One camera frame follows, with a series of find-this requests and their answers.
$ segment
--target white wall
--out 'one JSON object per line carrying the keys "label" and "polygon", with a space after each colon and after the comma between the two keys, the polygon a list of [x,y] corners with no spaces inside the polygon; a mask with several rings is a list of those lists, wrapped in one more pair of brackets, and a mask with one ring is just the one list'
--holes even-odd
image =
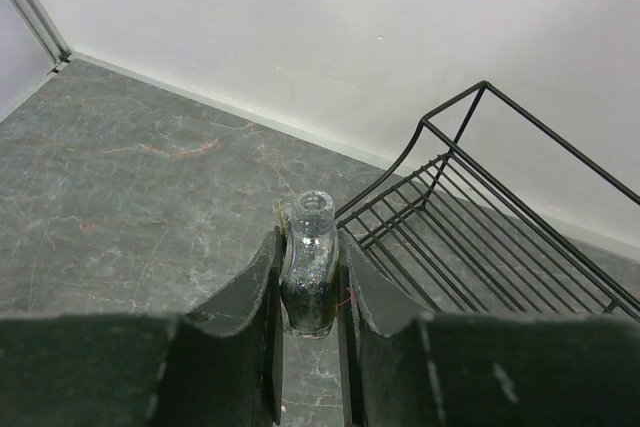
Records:
{"label": "white wall", "polygon": [[[488,78],[640,190],[640,0],[41,1],[78,52],[386,159]],[[640,208],[482,112],[469,148],[517,191],[640,245]]]}
{"label": "white wall", "polygon": [[10,0],[0,0],[0,122],[46,79],[53,61]]}

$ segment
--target white trim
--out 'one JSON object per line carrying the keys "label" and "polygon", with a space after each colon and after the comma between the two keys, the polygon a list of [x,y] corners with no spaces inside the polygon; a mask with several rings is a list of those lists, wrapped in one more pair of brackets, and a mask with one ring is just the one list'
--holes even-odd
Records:
{"label": "white trim", "polygon": [[[366,164],[372,165],[374,167],[378,167],[380,169],[386,170],[396,159],[396,157],[385,158],[380,155],[373,154],[363,149],[346,144],[344,142],[340,142],[338,140],[329,138],[328,136],[323,135],[322,133],[312,132],[311,130],[308,130],[309,128],[307,126],[304,126],[304,127],[298,126],[298,125],[286,123],[282,120],[274,119],[272,117],[267,117],[265,115],[262,115],[256,112],[260,110],[259,107],[245,104],[243,102],[238,102],[236,99],[223,97],[223,96],[217,96],[217,98],[213,98],[209,94],[207,96],[198,94],[191,90],[178,87],[176,85],[167,83],[157,78],[149,77],[145,74],[142,74],[124,67],[120,67],[110,62],[96,59],[95,57],[90,57],[82,53],[73,53],[70,57],[70,60],[75,60],[75,59],[89,62],[99,67],[103,67],[107,70],[111,70],[113,72],[126,75],[128,77],[139,80],[141,82],[145,82],[147,84],[153,85],[155,87],[166,90],[168,92],[181,95],[182,97],[186,97],[187,99],[191,99],[196,102],[200,102],[202,104],[222,110],[229,114],[242,117],[243,119],[247,119],[252,122],[262,124],[271,129],[277,130],[279,132],[283,132],[285,134],[291,135],[293,137],[297,137],[302,140],[306,140],[307,142],[310,142],[312,144],[318,145],[320,147],[324,147],[333,152],[337,152],[339,154],[345,155],[352,159],[356,159]],[[413,170],[415,170],[415,168],[417,168],[417,166],[411,166],[406,164],[401,165],[396,171],[396,174],[400,176],[406,176],[409,173],[411,173]],[[585,229],[580,225],[576,225],[561,219],[557,219],[553,216],[546,215],[544,212],[539,211],[538,213],[542,218],[544,218],[547,222],[549,222],[560,233],[566,235],[567,237],[576,239],[581,242],[585,242],[587,244],[591,244],[595,247],[599,247],[601,249],[604,249],[610,252],[614,252],[616,255],[621,255],[633,260],[640,261],[640,246],[632,245],[622,240],[609,237],[603,233],[593,232],[591,230]]]}
{"label": "white trim", "polygon": [[71,49],[39,0],[12,0],[16,9],[54,64],[65,61]]}

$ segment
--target marble surface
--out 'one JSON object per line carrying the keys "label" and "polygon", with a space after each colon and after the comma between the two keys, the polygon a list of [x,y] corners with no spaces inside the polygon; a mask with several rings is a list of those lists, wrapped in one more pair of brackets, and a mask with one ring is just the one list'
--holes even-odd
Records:
{"label": "marble surface", "polygon": [[[378,169],[73,61],[0,124],[0,311],[187,311],[247,265],[279,199],[340,206]],[[285,338],[283,425],[340,425],[334,332]]]}

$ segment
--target bottle neck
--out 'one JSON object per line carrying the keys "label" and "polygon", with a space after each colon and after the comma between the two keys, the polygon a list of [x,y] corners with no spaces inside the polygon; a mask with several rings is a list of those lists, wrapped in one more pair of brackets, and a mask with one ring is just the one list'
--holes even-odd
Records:
{"label": "bottle neck", "polygon": [[335,227],[333,199],[326,192],[305,192],[293,202],[291,228],[305,237],[331,232]]}

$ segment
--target red string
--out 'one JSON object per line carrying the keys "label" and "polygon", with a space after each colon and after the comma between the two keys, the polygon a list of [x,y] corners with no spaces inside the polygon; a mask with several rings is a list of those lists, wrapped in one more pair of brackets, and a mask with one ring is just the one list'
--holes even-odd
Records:
{"label": "red string", "polygon": [[356,293],[352,292],[349,287],[347,287],[347,290],[349,291],[349,298],[347,300],[340,302],[338,305],[336,305],[336,308],[342,307],[344,304],[346,304],[350,300],[356,300]]}

